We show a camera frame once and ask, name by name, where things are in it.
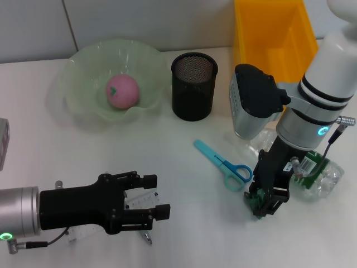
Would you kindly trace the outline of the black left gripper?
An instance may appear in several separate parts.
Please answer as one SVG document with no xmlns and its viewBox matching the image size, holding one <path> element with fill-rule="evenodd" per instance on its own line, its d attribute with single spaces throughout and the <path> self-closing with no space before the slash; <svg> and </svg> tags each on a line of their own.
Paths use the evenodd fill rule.
<svg viewBox="0 0 357 268">
<path fill-rule="evenodd" d="M 157 187 L 157 175 L 140 177 L 136 171 L 104 174 L 91 185 L 45 190 L 40 193 L 39 215 L 42 230 L 96 224 L 107 234 L 151 230 L 153 221 L 170 218 L 169 204 L 147 209 L 124 210 L 124 190 Z"/>
</svg>

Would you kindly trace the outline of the clear green-label water bottle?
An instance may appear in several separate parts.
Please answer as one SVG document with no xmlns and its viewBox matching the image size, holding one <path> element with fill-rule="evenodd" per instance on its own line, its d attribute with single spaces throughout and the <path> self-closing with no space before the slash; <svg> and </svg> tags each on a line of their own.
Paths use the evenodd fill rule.
<svg viewBox="0 0 357 268">
<path fill-rule="evenodd" d="M 236 133 L 229 132 L 224 135 L 225 141 L 233 147 L 234 156 L 244 165 L 254 169 L 261 149 L 268 151 L 275 138 L 276 131 L 271 128 L 263 129 L 254 139 L 247 141 L 239 138 Z M 296 198 L 307 202 L 315 202 L 326 198 L 334 189 L 339 180 L 344 176 L 344 170 L 337 163 L 316 151 L 309 152 L 301 161 L 301 168 L 305 173 L 314 173 L 314 177 L 291 177 L 290 193 Z"/>
</svg>

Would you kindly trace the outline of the pink peach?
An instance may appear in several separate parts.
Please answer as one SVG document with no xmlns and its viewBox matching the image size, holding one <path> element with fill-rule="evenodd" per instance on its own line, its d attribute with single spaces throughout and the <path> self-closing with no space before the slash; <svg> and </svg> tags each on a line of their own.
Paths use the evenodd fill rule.
<svg viewBox="0 0 357 268">
<path fill-rule="evenodd" d="M 106 95 L 114 108 L 129 109 L 139 101 L 139 86 L 130 75 L 118 74 L 107 82 Z"/>
</svg>

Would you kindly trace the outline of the transparent plastic ruler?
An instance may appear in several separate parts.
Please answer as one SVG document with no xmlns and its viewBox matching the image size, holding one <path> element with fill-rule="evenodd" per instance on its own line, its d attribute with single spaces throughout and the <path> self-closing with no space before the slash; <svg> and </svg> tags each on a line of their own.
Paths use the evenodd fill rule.
<svg viewBox="0 0 357 268">
<path fill-rule="evenodd" d="M 156 190 L 151 190 L 134 198 L 126 199 L 124 203 L 125 209 L 145 209 L 160 205 L 161 201 L 158 192 Z M 66 243 L 68 245 L 73 245 L 75 242 L 79 242 L 83 238 L 103 231 L 104 229 L 101 226 L 95 224 L 70 227 L 68 234 L 65 235 Z"/>
</svg>

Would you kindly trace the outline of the grey clear ballpoint pen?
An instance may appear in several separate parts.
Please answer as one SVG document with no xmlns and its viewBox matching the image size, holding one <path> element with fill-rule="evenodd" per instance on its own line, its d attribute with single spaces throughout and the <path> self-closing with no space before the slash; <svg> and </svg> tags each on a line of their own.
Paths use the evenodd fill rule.
<svg viewBox="0 0 357 268">
<path fill-rule="evenodd" d="M 143 240 L 150 246 L 152 246 L 152 239 L 148 230 L 140 230 L 140 235 Z"/>
</svg>

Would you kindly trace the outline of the blue scissors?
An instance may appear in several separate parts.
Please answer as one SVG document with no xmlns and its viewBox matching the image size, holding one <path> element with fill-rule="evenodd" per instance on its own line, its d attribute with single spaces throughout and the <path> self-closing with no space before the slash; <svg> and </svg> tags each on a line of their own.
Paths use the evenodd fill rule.
<svg viewBox="0 0 357 268">
<path fill-rule="evenodd" d="M 195 140 L 194 146 L 224 174 L 224 184 L 231 192 L 241 191 L 252 180 L 250 167 L 232 164 L 201 140 Z"/>
</svg>

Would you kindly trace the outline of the black mesh pen holder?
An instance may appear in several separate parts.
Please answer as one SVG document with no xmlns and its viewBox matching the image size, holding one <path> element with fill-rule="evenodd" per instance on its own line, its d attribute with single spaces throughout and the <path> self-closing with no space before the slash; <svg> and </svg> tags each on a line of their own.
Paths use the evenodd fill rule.
<svg viewBox="0 0 357 268">
<path fill-rule="evenodd" d="M 216 61 L 207 54 L 187 52 L 172 62 L 171 71 L 174 114 L 190 122 L 206 118 L 213 106 Z"/>
</svg>

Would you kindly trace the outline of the pale green glass fruit bowl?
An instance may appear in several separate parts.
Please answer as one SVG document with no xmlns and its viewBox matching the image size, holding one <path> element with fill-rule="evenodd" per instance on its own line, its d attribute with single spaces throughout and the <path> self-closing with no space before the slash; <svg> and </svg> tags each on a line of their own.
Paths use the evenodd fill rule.
<svg viewBox="0 0 357 268">
<path fill-rule="evenodd" d="M 139 101 L 132 108 L 120 110 L 107 100 L 107 82 L 118 74 L 131 76 L 139 85 Z M 163 53 L 139 41 L 114 39 L 89 45 L 67 59 L 49 86 L 45 106 L 59 126 L 101 132 L 154 112 L 170 87 Z"/>
</svg>

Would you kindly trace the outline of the yellow plastic bin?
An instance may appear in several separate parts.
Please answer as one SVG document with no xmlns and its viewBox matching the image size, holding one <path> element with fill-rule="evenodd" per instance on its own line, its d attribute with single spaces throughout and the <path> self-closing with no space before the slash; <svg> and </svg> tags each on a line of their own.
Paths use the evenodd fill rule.
<svg viewBox="0 0 357 268">
<path fill-rule="evenodd" d="M 299 82 L 318 50 L 303 0 L 234 0 L 232 65 Z"/>
</svg>

